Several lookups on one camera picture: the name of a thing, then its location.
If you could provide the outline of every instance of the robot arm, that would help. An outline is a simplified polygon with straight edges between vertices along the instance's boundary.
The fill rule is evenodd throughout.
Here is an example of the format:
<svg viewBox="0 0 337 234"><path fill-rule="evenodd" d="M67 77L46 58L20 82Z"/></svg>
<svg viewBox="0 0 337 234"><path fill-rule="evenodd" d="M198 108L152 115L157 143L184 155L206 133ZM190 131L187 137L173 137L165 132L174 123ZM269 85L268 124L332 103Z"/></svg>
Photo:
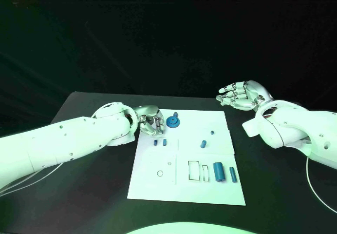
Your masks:
<svg viewBox="0 0 337 234"><path fill-rule="evenodd" d="M337 114L308 111L299 105L273 100L255 81L232 84L219 90L221 105L255 110L255 118L242 124L249 137L260 135L272 148L298 149L314 161L337 169Z"/></svg>
<svg viewBox="0 0 337 234"><path fill-rule="evenodd" d="M155 120L157 129L151 127ZM135 140L139 130L157 135L164 120L157 106L135 109L119 102L103 105L89 117L79 117L0 139L0 188L20 177L90 154L103 146Z"/></svg>

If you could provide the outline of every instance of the blue gear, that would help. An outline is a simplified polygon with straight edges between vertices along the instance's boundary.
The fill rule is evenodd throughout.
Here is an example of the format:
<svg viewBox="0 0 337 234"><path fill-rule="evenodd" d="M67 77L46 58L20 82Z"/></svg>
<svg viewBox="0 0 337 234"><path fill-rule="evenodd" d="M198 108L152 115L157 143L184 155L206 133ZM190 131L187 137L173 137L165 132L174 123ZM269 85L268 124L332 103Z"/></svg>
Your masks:
<svg viewBox="0 0 337 234"><path fill-rule="evenodd" d="M167 118L167 126L170 128L175 128L180 124L180 120L178 120L178 117L177 117L177 112L174 112L173 116L170 116Z"/></svg>

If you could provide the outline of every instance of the table surface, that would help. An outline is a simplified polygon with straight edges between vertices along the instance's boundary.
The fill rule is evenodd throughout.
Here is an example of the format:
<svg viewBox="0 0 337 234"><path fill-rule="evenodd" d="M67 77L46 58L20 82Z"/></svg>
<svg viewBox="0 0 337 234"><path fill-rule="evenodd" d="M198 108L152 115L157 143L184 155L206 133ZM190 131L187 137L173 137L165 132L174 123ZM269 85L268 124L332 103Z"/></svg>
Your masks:
<svg viewBox="0 0 337 234"><path fill-rule="evenodd" d="M246 206L126 199L138 141L105 147L66 162L50 176L0 198L0 231L20 234L124 234L154 224L201 222L255 233L329 233L337 214L315 198L305 177L305 156L292 148L272 149L249 138L239 111L210 98L158 97L73 92L52 123L90 117L109 102L135 107L224 111ZM52 169L46 168L40 178ZM308 162L312 186L337 208L337 171Z"/></svg>

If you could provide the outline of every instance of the robotic hand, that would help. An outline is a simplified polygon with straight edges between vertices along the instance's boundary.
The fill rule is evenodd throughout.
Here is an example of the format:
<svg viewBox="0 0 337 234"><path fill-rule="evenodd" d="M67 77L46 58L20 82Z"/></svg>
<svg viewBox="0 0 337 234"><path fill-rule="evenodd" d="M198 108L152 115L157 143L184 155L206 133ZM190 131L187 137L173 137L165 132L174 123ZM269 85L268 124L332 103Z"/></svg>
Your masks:
<svg viewBox="0 0 337 234"><path fill-rule="evenodd" d="M249 137L260 135L272 148L298 149L314 161L337 169L337 114L308 111L299 105L273 100L255 81L233 83L219 90L221 106L255 110L255 118L242 124Z"/></svg>
<svg viewBox="0 0 337 234"><path fill-rule="evenodd" d="M103 146L129 143L135 140L138 126L148 135L162 134L164 120L158 107L148 105L132 109L121 102L112 102L95 111L90 118L73 118L0 138L0 188L43 168L101 150Z"/></svg>

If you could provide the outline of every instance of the dark backdrop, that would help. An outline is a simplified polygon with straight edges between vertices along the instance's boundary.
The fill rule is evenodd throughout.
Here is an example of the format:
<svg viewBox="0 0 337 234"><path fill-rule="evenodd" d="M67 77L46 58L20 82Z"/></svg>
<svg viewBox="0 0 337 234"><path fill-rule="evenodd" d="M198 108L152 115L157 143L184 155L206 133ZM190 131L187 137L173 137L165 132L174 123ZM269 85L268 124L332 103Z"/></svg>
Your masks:
<svg viewBox="0 0 337 234"><path fill-rule="evenodd" d="M335 110L335 23L334 3L0 1L0 135L73 91L213 98L252 79Z"/></svg>

